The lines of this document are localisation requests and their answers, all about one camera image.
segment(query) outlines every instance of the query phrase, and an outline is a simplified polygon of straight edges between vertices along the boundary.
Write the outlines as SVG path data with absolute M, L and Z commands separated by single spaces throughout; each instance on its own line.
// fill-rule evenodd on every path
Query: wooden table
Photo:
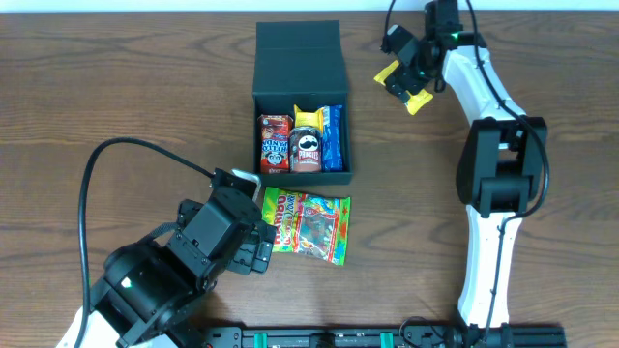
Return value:
M 257 21 L 341 21 L 355 176 L 306 189 L 352 197 L 346 265 L 277 254 L 266 275 L 222 275 L 197 321 L 449 319 L 465 274 L 455 174 L 468 127 L 449 89 L 411 117 L 372 81 L 394 59 L 378 50 L 384 15 L 0 15 L 0 346 L 54 346 L 81 305 L 77 194 L 98 143 L 131 135 L 207 168 L 251 169 Z M 393 21 L 423 32 L 421 13 Z M 561 323 L 573 347 L 619 346 L 617 14 L 479 13 L 479 22 L 511 96 L 549 126 L 551 189 L 518 233 L 511 321 Z M 118 145 L 90 192 L 97 279 L 113 249 L 210 190 L 169 159 Z

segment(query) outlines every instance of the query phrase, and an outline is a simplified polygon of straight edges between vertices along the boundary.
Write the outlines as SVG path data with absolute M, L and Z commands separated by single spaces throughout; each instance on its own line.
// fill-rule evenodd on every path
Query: haribo logo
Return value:
M 285 211 L 285 209 L 286 209 L 286 196 L 280 196 L 278 197 L 278 209 L 275 212 L 275 220 L 273 221 L 273 224 L 278 228 L 278 231 L 276 232 L 276 235 L 275 235 L 275 244 L 289 246 L 290 245 L 289 234 L 284 236 L 283 242 L 281 240 L 281 224 L 283 221 L 283 216 L 284 216 L 283 212 Z

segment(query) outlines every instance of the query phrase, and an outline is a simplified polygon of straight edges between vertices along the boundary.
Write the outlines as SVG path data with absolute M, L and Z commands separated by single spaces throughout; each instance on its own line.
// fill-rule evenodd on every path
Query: black cable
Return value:
M 391 53 L 391 47 L 389 46 L 389 40 L 387 38 L 387 31 L 389 30 L 389 18 L 391 17 L 391 11 L 396 4 L 396 0 L 391 0 L 389 10 L 387 10 L 387 17 L 385 18 L 385 32 L 383 33 L 383 44 L 380 46 L 380 50 L 385 53 Z
M 181 228 L 181 226 L 176 223 L 176 222 L 164 222 L 162 223 L 159 227 L 155 228 L 154 230 L 152 230 L 149 234 L 147 234 L 146 236 L 142 237 L 142 239 L 140 239 L 139 241 L 137 241 L 138 244 L 146 244 L 149 243 L 151 241 L 156 240 L 157 238 L 163 236 L 164 234 L 175 230 L 177 228 Z
M 494 285 L 492 286 L 492 290 L 491 290 L 492 299 L 490 301 L 490 310 L 489 310 L 488 316 L 487 316 L 486 329 L 484 331 L 484 336 L 482 338 L 484 341 L 486 341 L 487 335 L 488 335 L 488 333 L 490 331 L 490 323 L 492 322 L 492 314 L 494 312 L 494 302 L 496 300 L 496 290 L 497 290 L 497 287 L 498 287 L 499 272 L 501 270 L 501 254 L 503 252 L 503 237 L 505 236 L 505 226 L 511 220 L 514 220 L 514 219 L 517 219 L 517 218 L 529 217 L 533 213 L 537 212 L 538 209 L 540 209 L 540 207 L 544 203 L 546 195 L 548 194 L 548 188 L 550 186 L 550 163 L 548 161 L 548 155 L 547 155 L 547 153 L 545 151 L 545 146 L 544 146 L 544 143 L 542 142 L 542 139 L 540 139 L 540 137 L 535 133 L 535 130 L 533 129 L 533 127 L 531 127 L 531 125 L 529 125 L 522 118 L 522 116 L 517 115 L 513 110 L 511 110 L 505 104 L 505 101 L 501 98 L 501 96 L 499 96 L 498 92 L 496 91 L 496 89 L 492 85 L 492 82 L 490 81 L 489 77 L 487 76 L 486 69 L 484 68 L 484 62 L 480 58 L 480 49 L 479 49 L 479 43 L 478 43 L 479 32 L 478 32 L 478 29 L 477 29 L 477 20 L 475 18 L 475 11 L 473 11 L 473 5 L 471 5 L 471 1 L 470 0 L 466 0 L 466 4 L 468 5 L 468 10 L 469 10 L 469 12 L 471 14 L 471 21 L 473 22 L 473 45 L 474 45 L 474 49 L 475 49 L 475 58 L 477 59 L 477 65 L 480 68 L 480 72 L 482 73 L 482 76 L 484 77 L 484 80 L 486 81 L 487 87 L 490 90 L 490 92 L 492 93 L 492 95 L 494 96 L 494 98 L 496 99 L 496 101 L 499 103 L 499 105 L 508 114 L 510 114 L 512 117 L 514 117 L 514 119 L 523 128 L 525 128 L 527 130 L 527 134 L 528 135 L 531 135 L 533 137 L 533 140 L 535 141 L 535 143 L 536 143 L 536 145 L 538 147 L 538 150 L 540 151 L 540 156 L 542 157 L 542 164 L 543 164 L 543 167 L 544 167 L 544 184 L 543 184 L 542 192 L 540 193 L 536 203 L 528 211 L 526 211 L 526 212 L 524 212 L 522 214 L 515 214 L 515 215 L 513 215 L 511 217 L 508 217 L 508 218 L 504 219 L 501 222 L 501 226 L 498 228 L 499 229 L 499 248 L 498 248 L 498 256 L 497 256 L 497 259 L 496 259 L 496 270 L 494 272 Z
M 444 338 L 444 336 L 443 336 L 441 333 L 438 333 L 438 331 L 434 328 L 434 326 L 433 326 L 433 325 L 429 322 L 429 320 L 428 320 L 428 319 L 426 319 L 426 318 L 424 318 L 424 317 L 422 317 L 422 316 L 412 316 L 412 317 L 408 317 L 406 320 L 404 320 L 404 322 L 402 323 L 402 325 L 400 325 L 400 326 L 399 326 L 399 330 L 398 330 L 399 336 L 402 338 L 402 340 L 403 340 L 406 344 L 408 344 L 409 346 L 411 346 L 411 347 L 413 347 L 413 348 L 422 348 L 422 346 L 420 346 L 420 345 L 418 345 L 418 344 L 415 344 L 415 343 L 413 343 L 410 339 L 408 339 L 408 338 L 406 337 L 406 335 L 405 335 L 405 334 L 403 334 L 403 331 L 402 331 L 402 330 L 404 329 L 404 327 L 405 327 L 407 324 L 409 324 L 410 322 L 412 322 L 413 320 L 416 320 L 416 321 L 422 321 L 422 322 L 424 322 L 424 324 L 426 324 L 426 326 L 429 326 L 429 327 L 432 329 L 432 331 L 434 332 L 434 334 L 436 334 L 436 336 L 437 336 L 437 337 L 439 337 L 440 339 L 443 339 L 442 341 L 440 341 L 440 342 L 438 342 L 438 343 L 433 343 L 433 344 L 432 344 L 432 347 L 438 347 L 438 346 L 440 346 L 441 344 L 445 343 L 445 340 L 444 340 L 445 338 Z
M 86 333 L 88 316 L 90 315 L 90 272 L 88 270 L 88 246 L 86 245 L 86 198 L 88 196 L 88 186 L 90 184 L 90 177 L 92 176 L 93 168 L 95 167 L 95 161 L 97 160 L 97 157 L 106 147 L 118 143 L 129 143 L 147 147 L 173 160 L 176 160 L 177 162 L 184 164 L 187 167 L 194 169 L 209 178 L 214 177 L 214 175 L 208 170 L 186 159 L 183 159 L 180 156 L 175 155 L 162 147 L 140 139 L 134 139 L 130 137 L 118 137 L 109 139 L 101 143 L 95 149 L 95 151 L 93 151 L 93 153 L 90 155 L 90 158 L 88 159 L 88 162 L 86 163 L 86 168 L 84 169 L 84 176 L 81 180 L 81 188 L 79 189 L 79 212 L 77 224 L 79 226 L 79 255 L 81 258 L 81 280 L 84 299 L 81 312 L 81 324 L 79 326 L 79 333 L 77 334 L 77 339 L 75 340 L 75 348 L 79 348 L 81 346 L 81 342 L 84 339 L 84 334 Z

